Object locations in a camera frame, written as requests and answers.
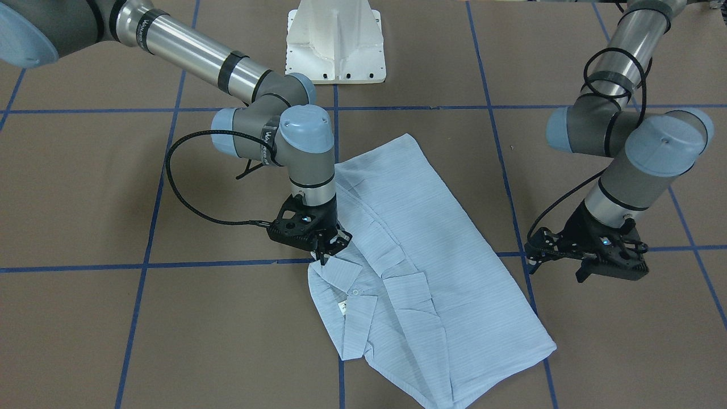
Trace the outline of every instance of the robotic arm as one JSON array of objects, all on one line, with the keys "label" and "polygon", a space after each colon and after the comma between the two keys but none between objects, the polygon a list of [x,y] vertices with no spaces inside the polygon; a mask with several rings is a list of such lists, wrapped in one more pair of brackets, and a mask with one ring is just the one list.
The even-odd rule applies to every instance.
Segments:
[{"label": "robotic arm", "polygon": [[[643,67],[651,66],[656,44],[686,3],[630,1],[608,47],[586,65],[576,103],[550,117],[546,133],[551,147],[614,160],[561,232],[540,228],[531,235],[531,229],[525,246],[530,264],[579,259],[578,282],[591,274],[636,280],[648,273],[643,257],[648,246],[640,240],[635,221],[691,169],[714,135],[712,121],[700,110],[645,112],[648,69]],[[598,57],[589,75],[588,66]],[[641,113],[624,112],[639,87]]]},{"label": "robotic arm", "polygon": [[[348,245],[337,222],[334,138],[329,115],[313,105],[316,89],[302,74],[282,76],[242,52],[180,23],[148,0],[2,0],[0,57],[32,68],[100,41],[157,55],[246,104],[217,113],[212,136],[223,153],[286,166],[291,195],[268,236],[314,252],[322,263]],[[235,138],[235,131],[250,138]],[[292,217],[285,217],[293,212]]]}]

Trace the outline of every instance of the brown tile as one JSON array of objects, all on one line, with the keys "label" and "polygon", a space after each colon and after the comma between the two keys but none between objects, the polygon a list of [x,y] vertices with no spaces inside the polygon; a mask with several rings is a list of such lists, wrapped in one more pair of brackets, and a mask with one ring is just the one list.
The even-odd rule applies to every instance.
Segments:
[{"label": "brown tile", "polygon": [[125,408],[334,408],[307,265],[150,270]]},{"label": "brown tile", "polygon": [[[194,1],[155,1],[190,24]],[[182,71],[138,48],[105,41],[28,70],[13,109],[173,108]]]},{"label": "brown tile", "polygon": [[[599,4],[598,9],[612,34],[621,13],[612,4]],[[725,43],[727,30],[719,10],[710,9],[709,2],[689,4],[656,48],[648,103],[727,103],[727,79],[718,63],[727,60]]]},{"label": "brown tile", "polygon": [[4,110],[15,88],[20,68],[0,60],[0,109]]},{"label": "brown tile", "polygon": [[487,111],[343,111],[339,121],[342,161],[411,134],[495,251],[517,251]]},{"label": "brown tile", "polygon": [[[495,111],[523,241],[531,223],[546,207],[611,161],[567,154],[549,147],[545,140],[545,125],[552,112],[550,109]],[[540,226],[560,231],[589,190],[590,186],[585,187],[558,205]],[[638,221],[637,228],[641,239],[652,247],[689,244],[668,193],[658,198]]]},{"label": "brown tile", "polygon": [[372,1],[381,12],[386,82],[342,85],[341,106],[484,105],[461,1]]},{"label": "brown tile", "polygon": [[[174,139],[207,129],[212,112],[181,113]],[[286,168],[265,167],[243,180],[247,161],[220,153],[209,136],[191,140],[174,154],[177,187],[193,206],[227,221],[275,219],[290,195]],[[152,262],[308,258],[309,253],[268,239],[254,226],[223,226],[184,207],[166,182],[156,224]]]},{"label": "brown tile", "polygon": [[637,282],[544,265],[533,286],[560,408],[723,408],[727,337],[691,252],[658,253]]},{"label": "brown tile", "polygon": [[[515,281],[527,294],[520,258],[502,259]],[[345,363],[346,408],[421,408],[407,393],[389,382],[366,360]],[[543,364],[500,381],[469,408],[549,408],[550,390]]]},{"label": "brown tile", "polygon": [[720,305],[724,309],[727,306],[727,274],[724,274],[727,250],[703,250],[699,252],[699,256],[702,258],[702,263],[707,270]]},{"label": "brown tile", "polygon": [[703,109],[715,123],[715,138],[694,167],[674,183],[674,193],[698,245],[727,244],[727,108]]},{"label": "brown tile", "polygon": [[139,273],[0,274],[3,408],[112,408]]},{"label": "brown tile", "polygon": [[171,114],[11,114],[0,266],[140,263]]},{"label": "brown tile", "polygon": [[[298,8],[299,4],[300,0],[203,1],[199,7],[197,29],[284,74],[288,12]],[[316,105],[333,106],[332,86],[317,86],[316,92]],[[241,106],[241,103],[200,79],[188,77],[181,106],[228,107]]]},{"label": "brown tile", "polygon": [[583,65],[605,47],[590,4],[472,3],[494,105],[572,104]]}]

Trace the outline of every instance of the cloth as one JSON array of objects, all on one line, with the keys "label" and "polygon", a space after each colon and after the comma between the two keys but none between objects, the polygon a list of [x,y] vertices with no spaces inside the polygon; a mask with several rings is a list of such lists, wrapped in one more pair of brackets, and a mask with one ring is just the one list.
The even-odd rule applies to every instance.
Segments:
[{"label": "cloth", "polygon": [[349,247],[308,268],[342,360],[425,408],[465,408],[555,344],[408,134],[336,165]]}]

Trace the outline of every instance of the white plastic bracket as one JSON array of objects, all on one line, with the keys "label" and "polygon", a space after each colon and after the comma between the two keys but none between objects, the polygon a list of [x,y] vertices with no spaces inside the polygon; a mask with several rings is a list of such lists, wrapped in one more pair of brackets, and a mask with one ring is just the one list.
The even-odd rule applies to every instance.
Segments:
[{"label": "white plastic bracket", "polygon": [[381,14],[367,0],[301,0],[288,14],[285,73],[314,84],[386,79]]}]

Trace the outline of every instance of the black cable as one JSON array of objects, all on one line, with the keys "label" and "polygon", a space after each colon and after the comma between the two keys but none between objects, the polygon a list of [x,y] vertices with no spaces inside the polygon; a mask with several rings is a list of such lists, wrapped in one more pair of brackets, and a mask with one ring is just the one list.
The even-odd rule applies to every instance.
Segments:
[{"label": "black cable", "polygon": [[600,57],[602,54],[606,54],[607,52],[618,52],[620,54],[625,55],[628,57],[629,60],[636,66],[636,69],[638,69],[640,82],[638,87],[641,88],[641,110],[639,112],[638,122],[636,122],[636,127],[641,125],[641,122],[643,122],[643,118],[646,115],[646,72],[643,70],[643,67],[641,66],[641,63],[638,62],[636,57],[634,57],[630,52],[626,51],[625,49],[620,49],[617,47],[607,47],[602,49],[599,52],[596,52],[586,63],[585,67],[583,67],[583,81],[585,82],[586,87],[594,94],[602,98],[606,98],[609,100],[617,100],[619,98],[629,98],[631,99],[631,91],[625,90],[623,94],[618,95],[607,95],[600,91],[598,91],[596,88],[593,87],[593,82],[588,80],[588,68],[590,65],[595,61],[596,58]]},{"label": "black cable", "polygon": [[[558,200],[556,200],[555,202],[553,202],[553,204],[551,204],[550,206],[548,206],[547,209],[543,210],[543,212],[540,213],[540,215],[537,218],[535,218],[535,221],[530,226],[530,230],[528,230],[528,234],[527,234],[527,241],[528,241],[528,243],[530,243],[530,239],[532,239],[532,237],[533,237],[533,231],[535,231],[535,228],[537,227],[538,223],[540,223],[540,221],[548,213],[550,213],[550,211],[553,210],[555,208],[555,206],[558,206],[563,200],[568,199],[572,194],[574,194],[577,191],[579,191],[580,189],[582,189],[583,186],[586,186],[588,183],[591,183],[594,180],[598,179],[598,177],[601,176],[605,171],[606,171],[606,169],[601,170],[600,172],[596,173],[595,175],[591,176],[590,178],[582,181],[578,186],[576,186],[573,189],[571,189],[570,191],[568,191],[568,193],[564,194],[563,196],[561,196],[560,198],[558,198]],[[548,253],[548,254],[551,254],[551,255],[557,255],[557,256],[560,256],[560,257],[564,257],[564,258],[573,258],[573,255],[572,254],[569,254],[569,253],[563,253],[563,252],[555,251],[555,250],[551,250],[551,249],[544,249],[544,248],[540,248],[540,247],[535,247],[533,245],[531,245],[531,246],[535,250],[540,250],[540,251],[542,251],[544,253]]]},{"label": "black cable", "polygon": [[[273,147],[269,144],[263,141],[262,139],[256,138],[254,136],[247,135],[242,132],[235,132],[230,130],[206,130],[206,131],[199,131],[195,133],[191,133],[189,135],[181,137],[177,142],[172,145],[171,148],[169,148],[169,152],[166,153],[166,156],[164,157],[164,169],[166,170],[166,177],[169,179],[169,186],[172,187],[172,191],[174,192],[174,195],[179,199],[180,202],[182,202],[183,205],[185,205],[189,210],[192,210],[194,214],[197,216],[207,220],[211,221],[213,223],[217,224],[224,224],[226,226],[258,226],[267,228],[270,226],[269,221],[260,221],[260,220],[247,220],[247,221],[224,221],[217,218],[213,218],[211,216],[208,216],[201,211],[197,210],[194,206],[189,204],[184,197],[182,197],[182,194],[180,193],[179,189],[177,188],[177,184],[174,182],[174,178],[172,177],[172,155],[174,152],[179,148],[183,143],[187,142],[190,139],[197,138],[198,136],[204,136],[204,135],[213,135],[213,134],[224,134],[224,135],[232,135],[239,138],[245,138],[247,140],[251,140],[255,143],[259,143],[260,145],[266,147],[269,152],[274,152],[275,150]],[[238,179],[241,179],[245,177],[246,175],[249,175],[250,173],[254,172],[255,170],[258,170],[262,167],[262,164],[259,164],[253,168],[250,168],[250,162],[247,163],[247,167],[245,169],[245,172],[243,172],[242,175],[238,176]]]}]

